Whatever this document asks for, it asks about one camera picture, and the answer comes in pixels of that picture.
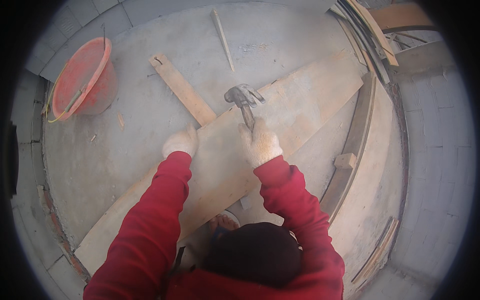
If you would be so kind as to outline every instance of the yellow wire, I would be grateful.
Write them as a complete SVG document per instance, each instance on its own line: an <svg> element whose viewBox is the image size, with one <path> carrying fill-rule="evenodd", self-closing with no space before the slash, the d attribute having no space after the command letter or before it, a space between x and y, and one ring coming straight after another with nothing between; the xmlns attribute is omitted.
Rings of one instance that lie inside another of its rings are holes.
<svg viewBox="0 0 480 300"><path fill-rule="evenodd" d="M68 61L67 61L67 62L65 63L65 65L63 66L63 69L61 69L60 74L58 75L57 79L55 80L55 83L53 84L53 88L52 88L52 91L50 92L50 96L48 96L47 108L45 109L45 118L47 118L47 121L48 121L49 123L53 123L53 122L57 121L57 120L60 119L60 118L63 116L63 114L65 113L65 111L63 111L63 113L61 113L61 115L60 115L58 118L56 118L55 120L53 120L53 121L50 121L50 120L48 119L48 105L50 104L50 100L52 99L53 91L55 90L55 87L57 86L57 81L59 80L60 76L62 75L63 71L65 70L65 67L67 66L67 63L68 63Z"/></svg>

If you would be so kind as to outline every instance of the dust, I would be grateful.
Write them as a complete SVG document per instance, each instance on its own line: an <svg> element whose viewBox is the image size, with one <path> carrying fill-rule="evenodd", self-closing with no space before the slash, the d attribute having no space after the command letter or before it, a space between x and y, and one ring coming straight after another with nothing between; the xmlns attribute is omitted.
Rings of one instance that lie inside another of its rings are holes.
<svg viewBox="0 0 480 300"><path fill-rule="evenodd" d="M239 46L239 49L242 51L242 52L254 52L255 50L262 50L262 51L265 51L268 49L270 45L269 44L266 44L266 43L261 43L259 45L257 44L242 44Z"/></svg>

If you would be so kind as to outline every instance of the hammer head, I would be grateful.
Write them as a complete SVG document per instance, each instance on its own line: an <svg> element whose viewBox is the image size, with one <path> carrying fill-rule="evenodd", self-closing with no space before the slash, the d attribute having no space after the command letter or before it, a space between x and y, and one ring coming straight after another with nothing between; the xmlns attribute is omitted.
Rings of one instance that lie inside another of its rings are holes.
<svg viewBox="0 0 480 300"><path fill-rule="evenodd" d="M254 88L248 84L239 84L229 89L224 95L225 101L235 104L242 108L243 106L257 107L255 100L265 103L265 99Z"/></svg>

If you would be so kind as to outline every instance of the white work glove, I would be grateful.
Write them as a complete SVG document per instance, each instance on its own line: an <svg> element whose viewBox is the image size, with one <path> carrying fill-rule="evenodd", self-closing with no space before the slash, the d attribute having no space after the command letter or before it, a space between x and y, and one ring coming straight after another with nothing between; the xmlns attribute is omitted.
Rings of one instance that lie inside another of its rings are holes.
<svg viewBox="0 0 480 300"><path fill-rule="evenodd" d="M248 129L247 125L240 123L239 132L243 152L253 168L283 154L277 135L268 129L263 118L255 118L253 132Z"/></svg>
<svg viewBox="0 0 480 300"><path fill-rule="evenodd" d="M197 130L192 123L187 124L187 130L182 130L172 134L165 144L163 144L162 155L167 158L170 153L182 151L188 153L192 158L198 149Z"/></svg>

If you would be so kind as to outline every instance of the person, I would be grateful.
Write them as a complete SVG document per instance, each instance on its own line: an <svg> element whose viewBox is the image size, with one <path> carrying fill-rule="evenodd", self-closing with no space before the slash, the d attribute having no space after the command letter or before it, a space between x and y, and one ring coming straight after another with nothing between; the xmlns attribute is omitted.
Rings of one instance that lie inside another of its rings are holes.
<svg viewBox="0 0 480 300"><path fill-rule="evenodd" d="M186 131L167 139L151 186L128 212L107 259L84 289L84 299L341 299L345 265L328 236L328 215L305 189L296 166L283 159L278 137L265 120L253 132L239 124L242 148L262 183L270 213L285 219L238 227L227 216L210 220L221 234L203 265L168 276L180 236L198 137Z"/></svg>

